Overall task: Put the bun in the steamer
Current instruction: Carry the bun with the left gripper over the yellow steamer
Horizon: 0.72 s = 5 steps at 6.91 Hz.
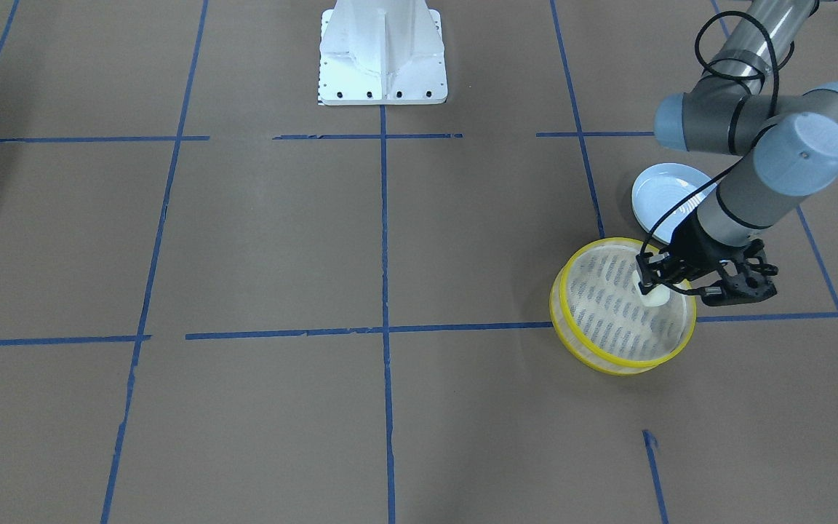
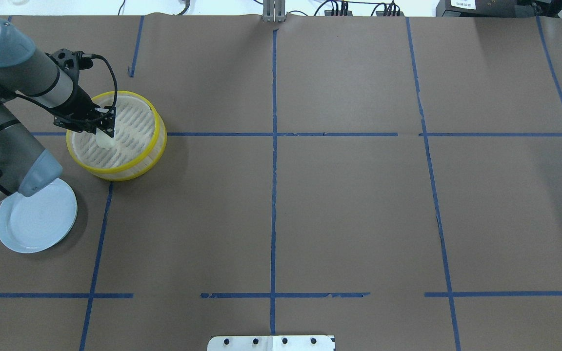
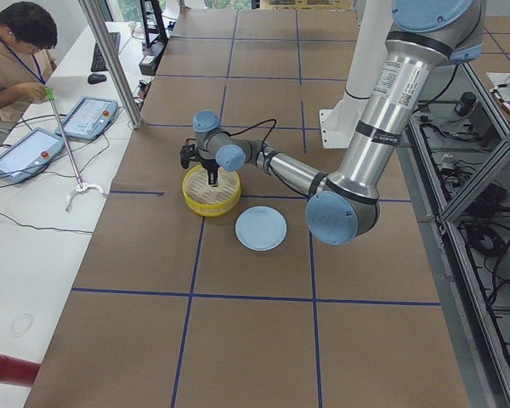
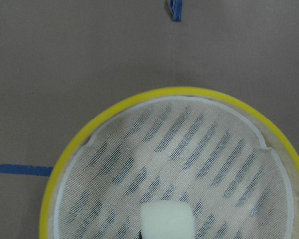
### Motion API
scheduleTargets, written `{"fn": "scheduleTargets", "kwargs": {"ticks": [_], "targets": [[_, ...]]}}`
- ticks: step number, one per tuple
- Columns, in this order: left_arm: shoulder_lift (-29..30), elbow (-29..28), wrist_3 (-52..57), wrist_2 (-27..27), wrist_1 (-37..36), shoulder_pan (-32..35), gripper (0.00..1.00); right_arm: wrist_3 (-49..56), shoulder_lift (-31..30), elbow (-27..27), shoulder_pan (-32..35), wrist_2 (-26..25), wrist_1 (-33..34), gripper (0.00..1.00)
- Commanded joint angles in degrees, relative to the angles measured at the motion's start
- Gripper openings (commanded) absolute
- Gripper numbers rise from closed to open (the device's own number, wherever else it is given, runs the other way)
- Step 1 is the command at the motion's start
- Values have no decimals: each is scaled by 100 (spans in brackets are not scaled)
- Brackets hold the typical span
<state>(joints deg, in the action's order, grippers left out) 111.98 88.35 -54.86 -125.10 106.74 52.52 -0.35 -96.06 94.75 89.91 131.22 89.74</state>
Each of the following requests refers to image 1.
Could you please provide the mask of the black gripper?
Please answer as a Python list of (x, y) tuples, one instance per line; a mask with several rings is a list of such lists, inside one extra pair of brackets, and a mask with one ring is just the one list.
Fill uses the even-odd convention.
[(712, 239), (698, 216), (689, 216), (674, 229), (663, 252), (638, 253), (637, 287), (642, 295), (651, 295), (659, 287), (671, 289), (668, 281), (695, 281), (717, 271), (722, 260), (734, 258), (735, 253), (735, 246)]

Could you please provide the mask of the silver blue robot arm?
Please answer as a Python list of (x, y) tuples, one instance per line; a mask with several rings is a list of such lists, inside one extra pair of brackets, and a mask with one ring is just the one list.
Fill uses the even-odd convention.
[(637, 287), (649, 295), (717, 275), (689, 289), (708, 306), (756, 303), (777, 294), (777, 266), (761, 234), (838, 177), (838, 82), (782, 96), (781, 69), (817, 1), (754, 1), (695, 86), (662, 100), (655, 139), (678, 151), (736, 156), (706, 183), (707, 196), (658, 255), (637, 256)]

